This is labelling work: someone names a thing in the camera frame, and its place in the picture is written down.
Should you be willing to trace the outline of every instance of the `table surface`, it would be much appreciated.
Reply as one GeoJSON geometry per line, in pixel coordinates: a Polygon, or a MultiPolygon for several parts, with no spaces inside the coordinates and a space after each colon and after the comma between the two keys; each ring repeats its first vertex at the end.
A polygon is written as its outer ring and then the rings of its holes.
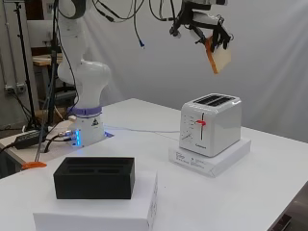
{"type": "MultiPolygon", "coordinates": [[[[179,134],[163,131],[179,130],[180,111],[130,99],[105,107],[103,119],[109,126],[156,132],[113,128],[113,138],[68,156],[135,157],[136,171],[157,171],[154,231],[265,231],[308,179],[307,143],[243,128],[243,137],[252,139],[250,154],[214,179],[168,161],[179,134]]],[[[35,231],[33,208],[54,193],[52,174],[63,159],[0,181],[3,230],[35,231]]]]}
{"type": "MultiPolygon", "coordinates": [[[[63,59],[63,55],[58,54],[57,63],[60,64],[62,62],[62,59],[63,59]]],[[[33,65],[36,65],[36,66],[51,65],[50,55],[33,56],[32,61],[33,61],[33,65]]]]}

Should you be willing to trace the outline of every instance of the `metal pole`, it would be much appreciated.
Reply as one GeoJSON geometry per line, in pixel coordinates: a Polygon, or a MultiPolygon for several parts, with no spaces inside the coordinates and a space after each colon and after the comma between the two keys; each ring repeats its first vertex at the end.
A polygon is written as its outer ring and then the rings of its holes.
{"type": "Polygon", "coordinates": [[[54,2],[54,17],[53,17],[53,38],[52,38],[52,46],[51,46],[51,81],[50,86],[53,88],[51,89],[50,101],[48,105],[48,120],[47,125],[51,125],[54,120],[54,110],[55,110],[55,98],[56,98],[56,71],[57,71],[57,49],[58,49],[58,4],[59,0],[55,0],[54,2]]]}
{"type": "Polygon", "coordinates": [[[6,75],[5,75],[6,73],[4,72],[1,48],[0,48],[0,68],[1,68],[1,73],[2,73],[3,84],[4,84],[4,86],[6,86],[7,85],[7,79],[6,79],[6,75]]]}
{"type": "Polygon", "coordinates": [[[17,14],[17,19],[18,19],[18,27],[19,27],[19,36],[18,37],[20,38],[23,64],[24,64],[25,74],[26,74],[26,85],[27,85],[28,96],[29,96],[29,101],[30,101],[31,121],[28,124],[28,129],[31,129],[32,125],[35,126],[34,128],[38,128],[37,121],[36,121],[36,115],[35,115],[35,107],[34,107],[34,104],[33,104],[31,85],[30,85],[30,77],[29,77],[29,70],[28,70],[28,63],[27,63],[27,56],[26,56],[26,48],[25,48],[25,43],[24,43],[24,39],[23,39],[22,24],[21,24],[21,18],[20,18],[21,6],[19,5],[18,2],[15,2],[15,4],[16,4],[16,10],[14,10],[14,12],[17,14]]]}
{"type": "Polygon", "coordinates": [[[10,34],[10,29],[9,29],[9,20],[8,20],[8,16],[7,16],[7,8],[6,8],[6,3],[3,2],[3,10],[4,10],[4,17],[6,20],[6,28],[7,28],[7,34],[9,37],[9,47],[10,47],[10,51],[11,51],[11,59],[12,59],[12,65],[13,65],[13,78],[15,79],[15,83],[18,83],[18,79],[17,79],[17,71],[16,71],[16,65],[15,65],[15,59],[13,56],[13,49],[12,49],[12,38],[11,38],[11,34],[10,34]]]}

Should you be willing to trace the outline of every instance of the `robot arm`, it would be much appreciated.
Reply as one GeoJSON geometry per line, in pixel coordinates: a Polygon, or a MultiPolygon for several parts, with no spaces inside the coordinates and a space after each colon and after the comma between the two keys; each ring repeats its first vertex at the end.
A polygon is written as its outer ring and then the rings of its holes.
{"type": "MultiPolygon", "coordinates": [[[[58,74],[64,82],[75,84],[77,88],[75,104],[70,110],[76,115],[76,121],[69,128],[75,133],[73,145],[77,146],[87,146],[105,139],[100,121],[100,93],[111,78],[111,70],[105,64],[83,59],[87,47],[79,20],[95,4],[94,1],[96,0],[55,1],[55,4],[59,3],[59,39],[64,53],[64,61],[58,68],[58,74]]],[[[179,35],[178,29],[186,25],[199,37],[198,42],[205,44],[206,38],[200,28],[210,29],[213,30],[212,51],[221,44],[226,49],[230,36],[222,26],[223,19],[194,11],[209,11],[213,4],[226,5],[226,0],[183,0],[170,33],[176,37],[179,35]]]]}
{"type": "Polygon", "coordinates": [[[223,27],[223,18],[221,16],[208,15],[206,13],[196,12],[194,10],[209,11],[212,5],[227,5],[227,0],[183,0],[180,13],[177,15],[170,33],[178,37],[178,29],[182,25],[187,25],[189,30],[193,30],[199,37],[199,41],[205,44],[206,38],[199,28],[213,30],[212,52],[223,44],[226,49],[231,37],[223,27]]]}

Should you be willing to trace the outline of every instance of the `tripod stand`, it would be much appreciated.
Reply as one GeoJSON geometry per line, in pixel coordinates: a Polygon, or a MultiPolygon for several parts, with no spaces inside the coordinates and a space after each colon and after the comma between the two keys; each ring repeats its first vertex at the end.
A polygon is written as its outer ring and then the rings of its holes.
{"type": "Polygon", "coordinates": [[[38,123],[36,120],[35,115],[35,107],[33,103],[33,97],[32,97],[32,91],[31,91],[31,85],[30,85],[30,77],[29,77],[29,69],[28,69],[28,63],[27,63],[27,56],[26,56],[26,49],[25,49],[25,42],[23,37],[23,31],[22,31],[22,25],[21,25],[21,17],[20,17],[20,9],[21,6],[19,2],[14,2],[16,4],[16,10],[14,12],[17,14],[17,20],[18,20],[18,28],[19,28],[19,35],[20,38],[20,44],[21,44],[21,51],[22,51],[22,58],[23,58],[23,64],[25,68],[25,75],[26,75],[26,85],[27,85],[27,91],[28,91],[28,97],[29,97],[29,103],[30,103],[30,112],[31,112],[31,118],[29,119],[28,125],[27,125],[27,131],[32,129],[38,129],[38,123]]]}

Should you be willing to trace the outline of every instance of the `black box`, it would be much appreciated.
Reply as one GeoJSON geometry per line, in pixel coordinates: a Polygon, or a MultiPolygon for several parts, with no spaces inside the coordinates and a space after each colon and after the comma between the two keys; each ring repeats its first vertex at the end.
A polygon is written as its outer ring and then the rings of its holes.
{"type": "Polygon", "coordinates": [[[67,157],[54,180],[58,199],[131,199],[135,159],[67,157]]]}

